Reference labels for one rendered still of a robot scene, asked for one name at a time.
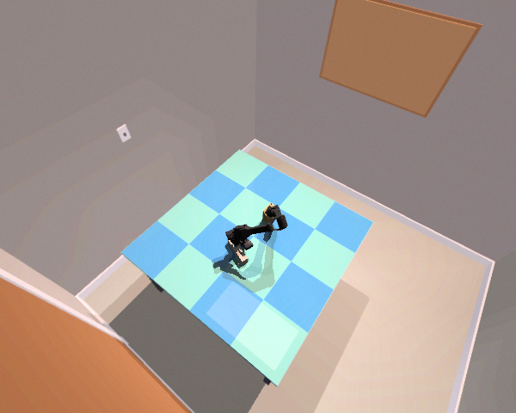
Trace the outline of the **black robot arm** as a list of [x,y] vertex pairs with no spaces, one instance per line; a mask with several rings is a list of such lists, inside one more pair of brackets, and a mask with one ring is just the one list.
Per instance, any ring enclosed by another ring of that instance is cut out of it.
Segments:
[[[273,217],[273,219],[265,224],[265,225],[258,225],[254,227],[250,227],[247,224],[245,225],[239,225],[238,227],[226,231],[226,237],[228,240],[230,240],[235,246],[238,246],[240,244],[240,241],[243,239],[247,239],[250,235],[257,234],[257,233],[263,233],[263,232],[271,232],[271,231],[281,231],[284,230],[288,224],[286,222],[286,216],[284,214],[281,214],[280,207],[278,205],[268,207],[265,211],[268,217]],[[279,229],[273,228],[273,222],[277,220]]]

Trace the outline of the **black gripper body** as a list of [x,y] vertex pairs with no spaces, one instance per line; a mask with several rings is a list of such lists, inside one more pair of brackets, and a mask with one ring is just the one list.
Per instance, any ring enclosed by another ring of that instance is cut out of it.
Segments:
[[249,250],[250,248],[252,248],[254,246],[252,244],[252,242],[249,241],[248,239],[243,239],[241,241],[243,241],[243,243],[244,243],[243,247],[244,247],[245,250]]

